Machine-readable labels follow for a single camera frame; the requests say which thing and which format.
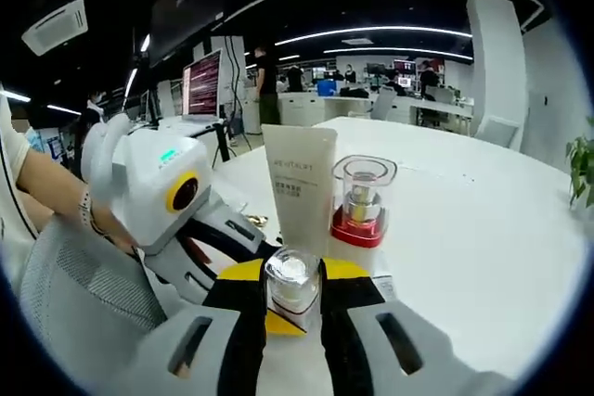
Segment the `person's left hand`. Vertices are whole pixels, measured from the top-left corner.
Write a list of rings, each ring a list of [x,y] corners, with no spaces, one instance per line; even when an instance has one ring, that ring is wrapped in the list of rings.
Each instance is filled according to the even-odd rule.
[[[124,253],[132,256],[136,254],[136,240],[108,207],[92,202],[91,215],[92,225],[99,233],[108,237]]]

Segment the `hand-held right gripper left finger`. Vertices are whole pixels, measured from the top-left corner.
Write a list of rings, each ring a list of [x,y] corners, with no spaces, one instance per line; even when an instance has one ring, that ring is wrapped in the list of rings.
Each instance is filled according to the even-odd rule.
[[[254,395],[266,344],[264,264],[226,268],[201,306],[150,332],[115,379],[115,393]]]

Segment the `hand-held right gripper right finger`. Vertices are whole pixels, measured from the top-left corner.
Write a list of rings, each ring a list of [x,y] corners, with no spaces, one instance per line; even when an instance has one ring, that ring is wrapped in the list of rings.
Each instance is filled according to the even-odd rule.
[[[335,394],[509,394],[509,379],[464,364],[445,332],[386,300],[357,264],[324,258],[319,275],[321,343]]]

